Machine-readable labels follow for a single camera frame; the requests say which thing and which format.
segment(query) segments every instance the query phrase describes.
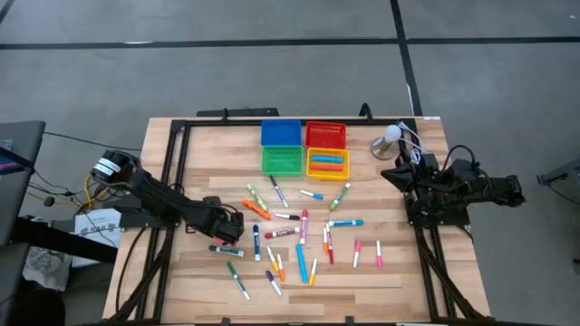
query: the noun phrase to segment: paper sheet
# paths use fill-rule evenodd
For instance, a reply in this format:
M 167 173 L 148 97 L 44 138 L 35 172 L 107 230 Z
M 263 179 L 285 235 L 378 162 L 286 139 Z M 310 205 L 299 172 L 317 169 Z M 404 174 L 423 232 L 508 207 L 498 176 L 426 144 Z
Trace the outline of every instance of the paper sheet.
M 121 243 L 120 220 L 121 213 L 112 208 L 96 209 L 89 212 L 88 218 L 86 214 L 75 217 L 74 233 L 105 245 L 113 246 L 115 244 L 115 247 L 119 248 L 119 244 Z M 97 261 L 80 257 L 74 257 L 72 259 L 72 267 L 83 267 L 97 263 Z

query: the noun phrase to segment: yellow marker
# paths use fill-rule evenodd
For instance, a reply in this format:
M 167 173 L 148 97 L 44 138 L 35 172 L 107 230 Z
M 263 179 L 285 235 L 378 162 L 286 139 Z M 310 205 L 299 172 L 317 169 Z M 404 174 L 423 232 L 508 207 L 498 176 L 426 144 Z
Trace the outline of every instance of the yellow marker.
M 314 285 L 314 278 L 316 276 L 316 263 L 318 263 L 318 258 L 315 258 L 314 261 L 312 262 L 312 271 L 310 272 L 310 282 L 308 282 L 308 285 L 310 286 Z
M 278 254 L 278 267 L 280 267 L 280 281 L 286 280 L 286 275 L 284 274 L 284 266 L 282 265 L 282 258 L 280 254 Z
M 279 271 L 278 264 L 276 263 L 276 259 L 274 259 L 274 255 L 272 254 L 272 250 L 270 249 L 269 246 L 267 246 L 266 249 L 268 250 L 268 255 L 270 256 L 270 260 L 272 261 L 272 267 L 274 267 L 274 271 L 276 273 L 278 273 L 278 271 Z

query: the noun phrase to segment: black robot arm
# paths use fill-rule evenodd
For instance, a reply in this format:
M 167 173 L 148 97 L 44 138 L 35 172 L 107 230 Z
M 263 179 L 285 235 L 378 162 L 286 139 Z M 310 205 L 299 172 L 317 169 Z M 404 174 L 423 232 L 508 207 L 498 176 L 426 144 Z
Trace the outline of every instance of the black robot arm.
M 152 177 L 131 154 L 107 150 L 91 174 L 107 187 L 129 191 L 150 216 L 182 218 L 188 226 L 228 244 L 235 244 L 244 233 L 244 216 L 224 208 L 219 197 L 191 200 Z

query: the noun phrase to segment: wooden table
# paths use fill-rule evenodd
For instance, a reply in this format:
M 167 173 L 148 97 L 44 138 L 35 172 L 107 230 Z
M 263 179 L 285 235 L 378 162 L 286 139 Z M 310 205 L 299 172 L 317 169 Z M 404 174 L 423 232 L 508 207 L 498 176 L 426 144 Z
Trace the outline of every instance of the wooden table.
M 141 153 L 143 167 L 160 177 L 169 136 L 171 119 L 155 118 L 150 124 Z M 417 128 L 426 149 L 442 160 L 447 143 L 439 119 L 417 118 Z M 183 181 L 188 197 L 200 199 L 220 196 L 222 201 L 244 213 L 246 231 L 238 246 L 246 251 L 244 258 L 211 254 L 213 241 L 204 235 L 187 235 L 182 225 L 176 230 L 169 279 L 165 294 L 162 322 L 219 322 L 228 317 L 232 322 L 344 322 L 352 315 L 358 322 L 429 321 L 429 311 L 421 277 L 419 254 L 413 229 L 401 193 L 379 172 L 393 168 L 393 160 L 380 161 L 370 152 L 371 141 L 384 133 L 384 127 L 347 127 L 346 147 L 351 153 L 352 187 L 334 212 L 330 202 L 344 185 L 343 181 L 322 181 L 302 177 L 277 177 L 290 208 L 285 209 L 268 177 L 260 172 L 261 148 L 259 127 L 194 127 L 188 145 Z M 175 177 L 173 158 L 170 180 Z M 310 213 L 305 258 L 308 273 L 318 258 L 315 286 L 301 282 L 296 261 L 297 235 L 267 241 L 263 234 L 289 226 L 296 221 L 273 217 L 266 221 L 240 203 L 251 196 L 246 184 L 251 183 L 273 213 L 299 215 Z M 309 189 L 324 195 L 317 201 L 299 193 Z M 334 228 L 334 265 L 323 252 L 324 224 L 333 219 L 362 218 L 364 226 Z M 254 262 L 252 226 L 261 230 L 261 262 Z M 478 263 L 470 239 L 457 227 L 440 228 L 449 276 L 465 297 L 481 313 L 489 314 Z M 123 234 L 111 287 L 103 317 L 114 314 L 115 294 L 122 265 L 137 230 Z M 353 268 L 355 239 L 362 240 L 358 268 Z M 381 240 L 383 268 L 376 266 L 375 241 Z M 141 237 L 129 261 L 122 282 L 121 304 L 141 278 L 149 231 Z M 272 270 L 266 245 L 282 255 L 286 280 L 281 283 L 283 296 L 278 297 L 265 270 Z M 240 274 L 252 300 L 246 301 L 226 267 L 231 260 Z M 444 301 L 436 276 L 440 315 L 445 314 Z M 156 280 L 152 283 L 145 316 L 152 315 Z

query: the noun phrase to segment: gray floor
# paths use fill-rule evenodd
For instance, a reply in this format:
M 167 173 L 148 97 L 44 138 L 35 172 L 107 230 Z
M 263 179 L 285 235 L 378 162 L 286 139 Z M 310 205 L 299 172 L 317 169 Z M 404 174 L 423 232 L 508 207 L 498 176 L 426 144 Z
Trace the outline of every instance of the gray floor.
M 573 0 L 400 2 L 408 37 L 580 35 Z M 16 0 L 0 25 L 0 43 L 395 35 L 386 0 Z M 580 207 L 538 186 L 536 174 L 580 158 L 580 43 L 410 51 L 423 113 L 441 116 L 449 144 L 472 147 L 490 175 L 517 174 L 527 197 L 518 209 L 470 209 L 492 314 L 576 325 Z M 0 51 L 1 121 L 46 120 L 48 130 L 120 146 L 139 147 L 149 117 L 245 106 L 350 115 L 363 101 L 375 115 L 411 114 L 397 45 Z M 46 137 L 37 166 L 80 189 L 101 153 Z M 23 213 L 73 211 L 27 199 Z M 98 320 L 105 294 L 71 293 L 69 324 Z

